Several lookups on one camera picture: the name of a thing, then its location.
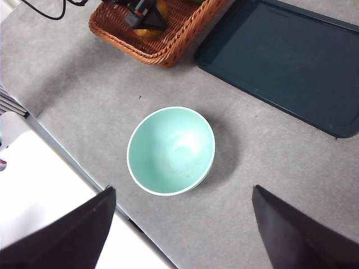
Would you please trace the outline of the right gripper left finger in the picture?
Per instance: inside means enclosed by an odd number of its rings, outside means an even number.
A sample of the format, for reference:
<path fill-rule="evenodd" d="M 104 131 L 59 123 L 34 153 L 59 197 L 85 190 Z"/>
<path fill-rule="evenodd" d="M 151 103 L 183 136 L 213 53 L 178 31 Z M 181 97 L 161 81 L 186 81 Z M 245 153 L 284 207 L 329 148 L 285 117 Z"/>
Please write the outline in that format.
<path fill-rule="evenodd" d="M 1 268 L 95 268 L 111 228 L 116 191 L 107 187 L 50 225 L 1 250 Z"/>

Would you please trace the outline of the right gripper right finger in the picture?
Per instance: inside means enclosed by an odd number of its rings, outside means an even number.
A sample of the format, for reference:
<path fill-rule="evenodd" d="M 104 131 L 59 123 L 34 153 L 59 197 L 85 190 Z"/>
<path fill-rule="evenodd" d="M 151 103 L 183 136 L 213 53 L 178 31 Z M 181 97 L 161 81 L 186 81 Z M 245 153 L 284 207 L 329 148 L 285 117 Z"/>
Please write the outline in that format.
<path fill-rule="evenodd" d="M 273 268 L 358 268 L 358 243 L 260 185 L 253 187 L 252 204 Z"/>

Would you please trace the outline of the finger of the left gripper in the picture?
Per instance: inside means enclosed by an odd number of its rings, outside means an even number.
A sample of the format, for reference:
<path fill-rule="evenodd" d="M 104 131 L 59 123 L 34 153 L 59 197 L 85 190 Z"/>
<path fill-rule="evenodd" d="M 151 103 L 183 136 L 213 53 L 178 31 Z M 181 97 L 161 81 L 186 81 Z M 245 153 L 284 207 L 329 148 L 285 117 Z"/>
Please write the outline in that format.
<path fill-rule="evenodd" d="M 167 28 L 167 8 L 158 8 L 156 5 L 141 11 L 140 18 L 133 26 L 134 29 L 165 30 Z"/>

